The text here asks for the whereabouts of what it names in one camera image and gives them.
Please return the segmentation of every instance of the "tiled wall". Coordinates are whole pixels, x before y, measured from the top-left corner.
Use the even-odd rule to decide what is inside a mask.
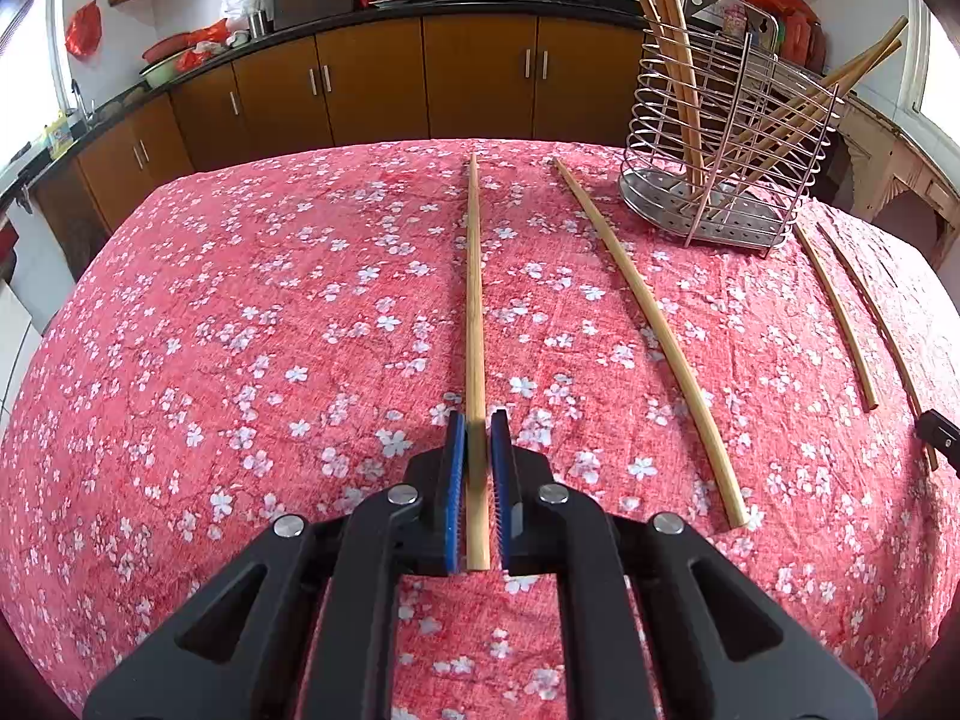
[[[0,281],[0,442],[40,341],[40,333],[30,323],[27,309],[10,287]]]

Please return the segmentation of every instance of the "red floral tablecloth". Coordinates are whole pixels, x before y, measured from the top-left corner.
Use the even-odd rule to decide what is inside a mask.
[[[469,153],[480,160],[487,399],[611,512],[672,509],[861,674],[881,708],[957,584],[960,485],[928,479],[891,356],[815,229],[869,274],[926,407],[960,418],[960,319],[918,252],[803,212],[877,377],[790,240],[684,250],[618,199],[619,152],[383,143],[183,178],[83,276],[0,446],[0,607],[77,712],[93,683],[282,512],[337,517],[443,440],[464,390]],[[645,274],[712,402],[750,509],[726,533],[658,344],[551,166]],[[553,581],[402,581],[394,717],[563,717]]]

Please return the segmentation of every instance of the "wire basket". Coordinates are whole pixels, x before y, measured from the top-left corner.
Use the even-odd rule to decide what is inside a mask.
[[[769,254],[808,199],[840,118],[837,94],[754,47],[750,34],[739,41],[651,23],[620,170],[623,199],[685,245]]]

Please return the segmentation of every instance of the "pink tablecloth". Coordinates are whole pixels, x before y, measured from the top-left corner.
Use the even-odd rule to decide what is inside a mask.
[[[158,190],[37,352],[0,447],[0,607],[55,690],[91,685],[282,512],[337,517],[438,445],[464,389],[464,166],[482,176],[487,399],[611,512],[683,514],[901,693],[957,583],[960,485],[928,480],[893,361],[815,231],[833,218],[925,401],[960,418],[960,319],[915,250],[811,204],[882,405],[799,245],[684,250],[619,201],[615,149],[384,143]],[[616,223],[712,401],[751,512],[726,533],[678,386],[550,165]],[[563,716],[555,587],[406,579],[395,717]]]

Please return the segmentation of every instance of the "black countertop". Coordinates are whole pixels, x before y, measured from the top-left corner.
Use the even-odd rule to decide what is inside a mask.
[[[42,153],[31,163],[30,167],[24,170],[27,188],[30,189],[37,181],[51,175],[55,170],[59,170],[61,166],[75,158],[84,148],[106,132],[109,127],[120,122],[121,119],[136,111],[137,108],[160,95],[166,94],[179,84],[195,79],[196,76],[227,62],[232,62],[234,59],[258,52],[258,50],[268,49],[270,46],[276,46],[288,40],[296,40],[317,32],[342,28],[342,26],[360,25],[360,23],[374,22],[375,20],[409,19],[419,18],[420,16],[462,13],[515,13],[531,16],[554,16],[562,19],[591,20],[592,22],[608,23],[609,25],[632,29],[642,29],[646,26],[646,20],[640,11],[640,4],[636,0],[408,0],[402,2],[402,4],[354,10],[352,13],[344,13],[339,16],[315,20],[315,22],[291,26],[291,28],[272,32],[259,40],[251,41],[236,49],[228,50],[222,55],[203,63],[197,69],[181,74],[157,89],[147,91],[133,103],[125,105],[112,117],[97,124],[90,132],[75,138],[73,146],[61,158],[50,162],[47,153]],[[130,92],[131,90],[127,90],[119,97],[126,97]],[[0,197],[0,211],[6,209],[13,202],[14,196],[22,190],[23,184],[24,181],[17,181]]]

